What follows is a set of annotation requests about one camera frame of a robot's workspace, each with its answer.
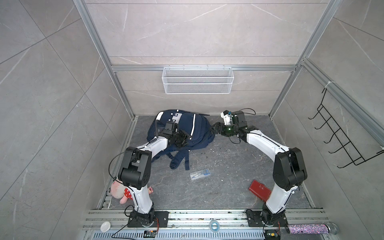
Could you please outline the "clear plastic eraser box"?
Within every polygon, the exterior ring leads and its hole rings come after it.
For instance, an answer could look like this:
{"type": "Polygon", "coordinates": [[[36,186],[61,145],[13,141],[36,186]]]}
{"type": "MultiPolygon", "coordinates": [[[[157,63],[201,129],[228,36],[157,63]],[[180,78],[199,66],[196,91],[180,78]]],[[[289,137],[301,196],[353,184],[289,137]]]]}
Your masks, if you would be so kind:
{"type": "Polygon", "coordinates": [[[208,177],[210,175],[211,175],[210,169],[203,169],[203,170],[199,170],[199,171],[190,173],[190,178],[192,181],[194,181],[194,180],[208,177]]]}

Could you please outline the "red wallet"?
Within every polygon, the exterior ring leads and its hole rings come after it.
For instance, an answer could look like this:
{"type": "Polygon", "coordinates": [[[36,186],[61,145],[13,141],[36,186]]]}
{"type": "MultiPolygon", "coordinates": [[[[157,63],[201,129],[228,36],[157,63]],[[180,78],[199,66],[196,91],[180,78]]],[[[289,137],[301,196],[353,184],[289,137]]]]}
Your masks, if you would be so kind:
{"type": "Polygon", "coordinates": [[[252,181],[249,187],[249,191],[255,196],[257,196],[259,199],[261,199],[263,202],[266,202],[272,193],[269,188],[267,188],[264,184],[256,180],[252,181]]]}

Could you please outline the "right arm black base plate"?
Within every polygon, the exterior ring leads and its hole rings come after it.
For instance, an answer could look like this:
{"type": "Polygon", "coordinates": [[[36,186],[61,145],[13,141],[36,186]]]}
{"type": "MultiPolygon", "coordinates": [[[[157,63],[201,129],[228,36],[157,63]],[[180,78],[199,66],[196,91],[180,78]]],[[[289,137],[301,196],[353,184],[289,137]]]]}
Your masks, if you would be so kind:
{"type": "Polygon", "coordinates": [[[245,211],[249,227],[285,227],[288,224],[286,211],[273,214],[269,209],[254,211],[247,209],[245,211]]]}

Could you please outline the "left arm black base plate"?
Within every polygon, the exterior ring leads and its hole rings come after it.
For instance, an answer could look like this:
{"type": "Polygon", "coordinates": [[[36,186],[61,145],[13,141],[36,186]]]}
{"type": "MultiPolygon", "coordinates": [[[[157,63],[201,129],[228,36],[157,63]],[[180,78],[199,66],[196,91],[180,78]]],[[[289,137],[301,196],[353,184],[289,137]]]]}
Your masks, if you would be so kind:
{"type": "Polygon", "coordinates": [[[168,226],[169,212],[150,211],[148,214],[141,214],[133,211],[129,215],[129,228],[166,228],[168,226]]]}

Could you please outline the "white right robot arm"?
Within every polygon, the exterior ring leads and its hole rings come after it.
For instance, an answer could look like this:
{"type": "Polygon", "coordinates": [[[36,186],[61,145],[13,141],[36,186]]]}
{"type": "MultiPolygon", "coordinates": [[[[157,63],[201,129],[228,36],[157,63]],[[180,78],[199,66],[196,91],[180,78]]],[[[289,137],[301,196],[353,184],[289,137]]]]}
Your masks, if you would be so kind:
{"type": "Polygon", "coordinates": [[[269,138],[254,126],[248,126],[243,111],[221,113],[223,123],[215,123],[214,131],[225,137],[236,136],[258,148],[274,162],[274,187],[263,205],[262,222],[271,227],[285,214],[290,197],[300,187],[308,174],[302,151],[289,148],[269,138]]]}

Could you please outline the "navy blue student backpack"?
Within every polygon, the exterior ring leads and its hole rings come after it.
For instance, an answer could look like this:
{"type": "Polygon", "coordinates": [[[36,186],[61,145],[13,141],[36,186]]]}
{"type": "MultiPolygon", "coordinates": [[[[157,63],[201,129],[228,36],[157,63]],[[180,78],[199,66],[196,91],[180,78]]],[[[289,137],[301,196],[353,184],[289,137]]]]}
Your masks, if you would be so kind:
{"type": "Polygon", "coordinates": [[[181,130],[190,136],[186,147],[181,149],[166,147],[152,158],[152,161],[155,161],[161,156],[168,156],[171,159],[170,168],[172,170],[177,169],[180,163],[185,161],[185,170],[188,171],[190,169],[190,151],[206,148],[215,138],[215,133],[211,130],[211,124],[205,115],[183,110],[165,110],[159,112],[152,122],[148,130],[148,141],[158,136],[158,129],[160,128],[158,121],[163,124],[175,122],[181,130]]]}

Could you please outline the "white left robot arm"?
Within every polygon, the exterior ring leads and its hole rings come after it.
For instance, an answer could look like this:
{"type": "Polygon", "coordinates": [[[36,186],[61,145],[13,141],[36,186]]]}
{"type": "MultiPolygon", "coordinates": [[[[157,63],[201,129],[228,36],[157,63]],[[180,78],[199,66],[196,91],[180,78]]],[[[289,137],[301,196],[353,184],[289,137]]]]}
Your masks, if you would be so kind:
{"type": "Polygon", "coordinates": [[[141,225],[148,227],[155,220],[154,204],[148,191],[152,158],[171,145],[183,147],[190,136],[179,125],[167,122],[160,132],[155,129],[155,137],[148,143],[124,151],[118,172],[118,180],[128,188],[133,196],[134,208],[130,218],[136,218],[141,225]]]}

